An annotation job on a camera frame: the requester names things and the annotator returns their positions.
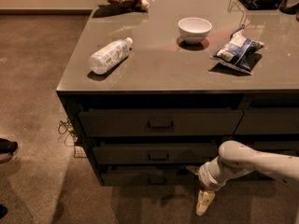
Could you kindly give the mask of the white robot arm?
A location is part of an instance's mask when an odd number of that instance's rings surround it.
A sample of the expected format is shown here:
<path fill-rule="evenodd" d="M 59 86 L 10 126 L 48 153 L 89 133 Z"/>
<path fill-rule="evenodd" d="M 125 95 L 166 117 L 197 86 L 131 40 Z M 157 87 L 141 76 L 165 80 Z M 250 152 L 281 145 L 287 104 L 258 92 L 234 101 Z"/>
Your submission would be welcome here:
<path fill-rule="evenodd" d="M 262 152 L 236 141 L 226 141 L 219 147 L 218 156 L 202 165 L 196 172 L 201 189 L 198 193 L 196 214 L 201 216 L 215 198 L 215 192 L 231 179 L 258 172 L 299 188 L 299 158 Z"/>

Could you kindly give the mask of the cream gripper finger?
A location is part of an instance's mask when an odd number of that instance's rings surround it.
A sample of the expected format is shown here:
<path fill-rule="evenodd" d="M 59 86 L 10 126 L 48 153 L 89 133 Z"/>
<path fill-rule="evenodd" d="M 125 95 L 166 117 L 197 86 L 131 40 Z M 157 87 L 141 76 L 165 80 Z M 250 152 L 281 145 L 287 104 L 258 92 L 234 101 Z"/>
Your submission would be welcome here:
<path fill-rule="evenodd" d="M 197 216 L 202 216 L 207 210 L 207 206 L 202 204 L 202 203 L 198 203 L 196 205 L 196 215 Z"/>

